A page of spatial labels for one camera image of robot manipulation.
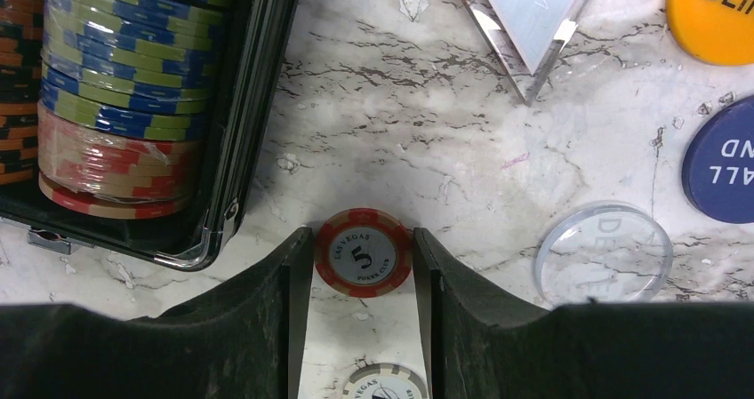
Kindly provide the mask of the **red poker chip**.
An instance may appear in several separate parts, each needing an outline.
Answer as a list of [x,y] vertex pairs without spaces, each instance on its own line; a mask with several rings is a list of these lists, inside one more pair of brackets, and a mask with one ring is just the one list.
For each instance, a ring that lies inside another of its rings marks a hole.
[[412,233],[384,211],[341,211],[317,233],[315,268],[340,293],[361,299],[380,297],[410,275],[412,240]]

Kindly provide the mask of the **black poker case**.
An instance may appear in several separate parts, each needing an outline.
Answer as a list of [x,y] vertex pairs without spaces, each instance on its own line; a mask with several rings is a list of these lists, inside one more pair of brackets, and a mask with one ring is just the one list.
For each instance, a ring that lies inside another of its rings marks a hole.
[[240,227],[298,0],[234,0],[197,188],[181,211],[105,219],[44,196],[30,180],[1,184],[1,219],[60,253],[101,247],[181,271],[208,267]]

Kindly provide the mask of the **blue dealer button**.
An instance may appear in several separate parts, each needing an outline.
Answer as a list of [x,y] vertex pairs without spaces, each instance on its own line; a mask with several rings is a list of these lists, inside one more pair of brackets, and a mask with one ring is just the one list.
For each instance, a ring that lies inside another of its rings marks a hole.
[[753,98],[722,108],[696,133],[682,163],[691,205],[731,224],[753,221]]

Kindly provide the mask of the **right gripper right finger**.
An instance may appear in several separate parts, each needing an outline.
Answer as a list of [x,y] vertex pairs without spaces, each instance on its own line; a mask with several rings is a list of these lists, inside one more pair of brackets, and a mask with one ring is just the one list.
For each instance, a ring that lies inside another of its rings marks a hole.
[[590,302],[552,310],[413,232],[433,398],[750,398],[753,306]]

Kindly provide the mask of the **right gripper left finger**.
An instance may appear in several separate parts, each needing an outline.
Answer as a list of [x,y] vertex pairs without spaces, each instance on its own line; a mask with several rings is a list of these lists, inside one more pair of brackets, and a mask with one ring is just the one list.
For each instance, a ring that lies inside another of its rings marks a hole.
[[310,228],[155,318],[71,304],[1,309],[4,398],[294,398],[314,256]]

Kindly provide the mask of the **orange dealer button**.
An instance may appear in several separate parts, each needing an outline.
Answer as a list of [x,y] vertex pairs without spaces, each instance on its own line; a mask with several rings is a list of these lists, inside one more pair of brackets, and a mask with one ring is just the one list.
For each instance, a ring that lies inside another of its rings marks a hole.
[[718,66],[753,62],[753,0],[666,0],[678,46]]

